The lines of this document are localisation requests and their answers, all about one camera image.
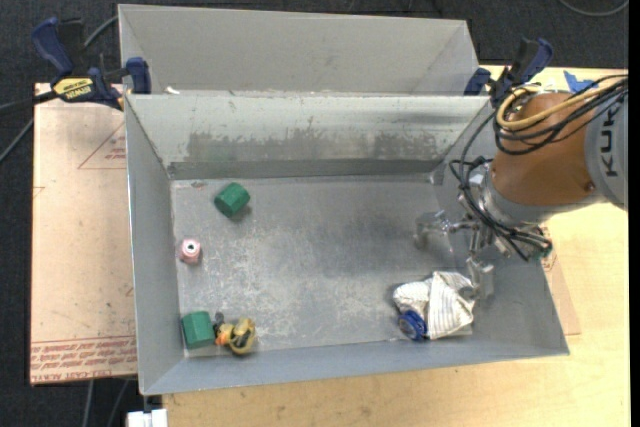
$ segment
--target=crumpled paper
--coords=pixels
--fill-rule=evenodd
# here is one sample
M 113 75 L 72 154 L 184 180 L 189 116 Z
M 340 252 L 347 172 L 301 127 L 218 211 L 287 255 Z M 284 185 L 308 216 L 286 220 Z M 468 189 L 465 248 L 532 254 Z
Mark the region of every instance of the crumpled paper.
M 475 301 L 462 297 L 463 288 L 472 283 L 459 272 L 436 271 L 424 281 L 400 285 L 393 301 L 400 313 L 417 313 L 427 324 L 426 336 L 436 340 L 461 334 L 473 322 Z

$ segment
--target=small toy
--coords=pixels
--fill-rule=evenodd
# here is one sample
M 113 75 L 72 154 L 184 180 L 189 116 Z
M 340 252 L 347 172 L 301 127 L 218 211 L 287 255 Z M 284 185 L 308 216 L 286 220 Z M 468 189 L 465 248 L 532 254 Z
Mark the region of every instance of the small toy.
M 208 311 L 195 311 L 182 317 L 182 331 L 187 349 L 200 349 L 212 345 L 215 340 Z
M 256 337 L 256 326 L 253 320 L 243 317 L 238 322 L 227 324 L 224 315 L 216 313 L 213 331 L 216 337 L 216 345 L 228 345 L 234 354 L 246 354 L 251 350 Z
M 177 256 L 184 263 L 195 265 L 200 258 L 200 242 L 196 239 L 184 239 L 177 251 Z
M 213 200 L 213 204 L 226 217 L 233 217 L 249 203 L 249 193 L 239 183 L 232 182 L 227 185 Z

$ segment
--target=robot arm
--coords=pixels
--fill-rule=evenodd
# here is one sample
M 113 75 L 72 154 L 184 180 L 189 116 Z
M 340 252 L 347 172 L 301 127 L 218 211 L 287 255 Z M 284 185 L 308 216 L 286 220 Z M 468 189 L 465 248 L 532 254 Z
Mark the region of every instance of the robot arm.
M 529 260 L 551 249 L 539 224 L 553 214 L 597 201 L 628 205 L 628 76 L 605 77 L 574 94 L 513 86 L 494 106 L 450 163 L 465 216 L 452 222 L 444 212 L 425 215 L 415 237 L 423 247 L 434 232 L 470 229 L 467 266 L 483 296 L 493 293 L 492 267 L 479 256 L 487 246 Z M 495 155 L 468 162 L 491 121 Z
M 524 91 L 517 108 L 505 100 L 482 198 L 495 217 L 539 223 L 594 201 L 626 209 L 628 95 L 626 78 L 618 82 L 599 84 L 586 98 L 522 88 L 514 91 Z

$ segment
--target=yellow cable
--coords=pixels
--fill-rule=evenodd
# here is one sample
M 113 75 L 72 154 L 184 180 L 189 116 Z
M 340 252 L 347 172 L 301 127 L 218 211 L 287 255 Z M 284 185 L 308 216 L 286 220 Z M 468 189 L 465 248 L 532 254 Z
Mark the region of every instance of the yellow cable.
M 616 83 L 614 82 L 613 84 L 610 84 L 608 86 L 601 86 L 601 87 L 598 87 L 597 89 L 590 89 L 581 95 L 572 96 L 567 100 L 565 100 L 564 102 L 554 105 L 553 107 L 550 107 L 545 111 L 539 112 L 538 114 L 529 116 L 528 118 L 519 119 L 517 121 L 507 121 L 504 115 L 506 110 L 513 104 L 513 102 L 515 102 L 518 98 L 520 98 L 525 94 L 533 94 L 540 91 L 540 88 L 537 86 L 536 87 L 522 86 L 522 87 L 519 87 L 518 89 L 513 90 L 511 94 L 507 98 L 505 98 L 504 102 L 500 104 L 500 107 L 498 107 L 498 112 L 496 113 L 496 121 L 502 128 L 506 128 L 507 130 L 522 130 L 524 128 L 528 128 L 534 125 L 538 121 L 541 121 L 547 118 L 548 116 L 551 116 L 552 114 L 555 114 L 558 111 L 566 109 L 567 107 L 571 107 L 572 105 L 578 102 L 582 102 L 583 100 L 587 100 L 593 96 L 597 96 L 602 91 L 610 89 L 615 85 Z

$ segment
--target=blue bottle cap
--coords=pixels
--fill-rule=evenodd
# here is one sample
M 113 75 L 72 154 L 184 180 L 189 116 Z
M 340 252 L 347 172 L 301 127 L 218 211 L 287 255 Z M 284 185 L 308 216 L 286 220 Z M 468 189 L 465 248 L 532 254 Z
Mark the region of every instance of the blue bottle cap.
M 398 318 L 398 327 L 408 338 L 422 340 L 427 334 L 427 324 L 415 311 L 408 311 Z

